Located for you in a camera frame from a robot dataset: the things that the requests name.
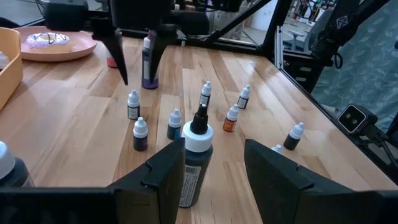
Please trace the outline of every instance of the wooden tabletop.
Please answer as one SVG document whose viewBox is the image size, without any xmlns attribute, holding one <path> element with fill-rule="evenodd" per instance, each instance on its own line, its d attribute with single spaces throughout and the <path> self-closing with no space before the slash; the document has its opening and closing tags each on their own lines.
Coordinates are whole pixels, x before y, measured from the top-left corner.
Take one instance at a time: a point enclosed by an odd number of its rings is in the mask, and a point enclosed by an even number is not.
<svg viewBox="0 0 398 224">
<path fill-rule="evenodd" d="M 180 209 L 178 223 L 261 223 L 246 171 L 247 138 L 265 146 L 282 144 L 304 122 L 295 151 L 282 154 L 355 190 L 397 189 L 265 57 L 196 47 L 170 46 L 160 63 L 160 87 L 141 88 L 142 40 L 124 39 L 129 85 L 106 66 L 106 49 L 65 63 L 24 62 L 24 79 L 0 112 L 0 139 L 25 160 L 37 186 L 107 186 L 166 146 L 174 108 L 183 122 L 193 118 L 206 81 L 213 86 L 209 124 L 214 153 L 198 203 Z M 252 92 L 233 133 L 223 131 L 226 112 L 241 89 Z M 127 97 L 141 95 L 141 115 L 149 126 L 149 148 L 132 148 L 134 121 Z"/>
</svg>

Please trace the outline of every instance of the white bottle cap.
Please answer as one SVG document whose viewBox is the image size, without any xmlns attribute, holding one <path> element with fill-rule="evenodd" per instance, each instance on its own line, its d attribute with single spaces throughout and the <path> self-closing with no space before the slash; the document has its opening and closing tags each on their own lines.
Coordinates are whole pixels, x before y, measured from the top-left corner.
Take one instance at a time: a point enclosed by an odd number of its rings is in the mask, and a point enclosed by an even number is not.
<svg viewBox="0 0 398 224">
<path fill-rule="evenodd" d="M 271 149 L 274 150 L 275 152 L 280 152 L 282 149 L 282 146 L 280 146 L 280 144 L 278 144 L 278 145 L 272 147 Z"/>
<path fill-rule="evenodd" d="M 246 85 L 241 92 L 241 98 L 249 99 L 249 97 L 250 97 L 250 85 Z"/>
<path fill-rule="evenodd" d="M 230 121 L 236 121 L 239 115 L 239 107 L 237 104 L 234 104 L 226 114 L 226 117 Z"/>
<path fill-rule="evenodd" d="M 144 138 L 148 135 L 147 123 L 144 121 L 144 118 L 138 118 L 138 121 L 134 123 L 132 133 L 136 138 Z"/>
<path fill-rule="evenodd" d="M 185 148 L 191 152 L 205 152 L 211 146 L 213 140 L 213 128 L 207 124 L 205 134 L 195 134 L 191 131 L 192 121 L 187 122 L 182 128 L 181 137 L 185 138 Z"/>
<path fill-rule="evenodd" d="M 136 90 L 131 90 L 127 104 L 129 105 L 129 107 L 132 108 L 136 108 L 139 106 L 139 95 Z"/>
<path fill-rule="evenodd" d="M 7 55 L 0 51 L 0 69 L 5 69 L 8 63 L 10 63 L 10 60 L 8 59 Z"/>
<path fill-rule="evenodd" d="M 294 126 L 294 128 L 290 131 L 289 135 L 294 139 L 300 139 L 301 136 L 303 135 L 303 132 L 304 132 L 304 123 L 300 122 L 299 124 L 296 124 Z"/>
<path fill-rule="evenodd" d="M 144 48 L 150 48 L 150 39 L 148 37 L 144 38 Z"/>
<path fill-rule="evenodd" d="M 180 110 L 175 108 L 173 113 L 170 115 L 170 119 L 169 119 L 169 125 L 172 128 L 178 128 L 181 127 L 181 114 L 180 114 Z"/>
<path fill-rule="evenodd" d="M 201 89 L 201 93 L 203 96 L 210 96 L 210 94 L 211 94 L 211 82 L 210 81 L 207 81 L 203 85 L 203 88 Z"/>
<path fill-rule="evenodd" d="M 7 145 L 0 141 L 0 179 L 7 176 L 15 166 L 15 157 Z"/>
</svg>

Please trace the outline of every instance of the camera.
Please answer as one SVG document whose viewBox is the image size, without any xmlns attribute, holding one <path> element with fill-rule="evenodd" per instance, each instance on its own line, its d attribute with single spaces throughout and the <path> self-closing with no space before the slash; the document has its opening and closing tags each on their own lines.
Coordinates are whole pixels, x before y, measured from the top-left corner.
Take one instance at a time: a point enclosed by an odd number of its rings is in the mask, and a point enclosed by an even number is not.
<svg viewBox="0 0 398 224">
<path fill-rule="evenodd" d="M 374 126 L 377 116 L 363 106 L 350 104 L 338 118 L 338 122 L 350 135 L 366 135 L 365 129 Z"/>
</svg>

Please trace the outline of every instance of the donut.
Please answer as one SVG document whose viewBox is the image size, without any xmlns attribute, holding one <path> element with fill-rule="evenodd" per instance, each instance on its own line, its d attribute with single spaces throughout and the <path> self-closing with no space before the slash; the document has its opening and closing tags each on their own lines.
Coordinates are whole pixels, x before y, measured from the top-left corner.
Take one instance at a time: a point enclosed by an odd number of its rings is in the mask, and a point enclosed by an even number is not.
<svg viewBox="0 0 398 224">
<path fill-rule="evenodd" d="M 53 32 L 32 34 L 26 39 L 26 44 L 33 53 L 66 53 L 73 47 L 68 36 Z"/>
</svg>

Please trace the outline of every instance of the pink plate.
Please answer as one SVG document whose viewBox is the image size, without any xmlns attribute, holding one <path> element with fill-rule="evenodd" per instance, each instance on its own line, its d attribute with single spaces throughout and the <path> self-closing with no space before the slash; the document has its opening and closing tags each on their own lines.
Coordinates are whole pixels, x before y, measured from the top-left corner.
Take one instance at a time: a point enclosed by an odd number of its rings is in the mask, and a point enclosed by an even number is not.
<svg viewBox="0 0 398 224">
<path fill-rule="evenodd" d="M 21 52 L 22 59 L 33 60 L 38 62 L 62 62 L 66 60 L 73 60 L 76 58 L 84 57 L 94 50 L 97 45 L 97 41 L 91 38 L 91 34 L 87 32 L 56 32 L 59 34 L 67 35 L 73 44 L 71 52 L 67 53 L 33 53 L 30 51 L 30 47 L 25 44 L 26 38 L 29 35 L 36 34 L 39 32 L 54 32 L 48 30 L 44 26 L 37 27 L 20 27 L 16 28 L 21 33 Z"/>
</svg>

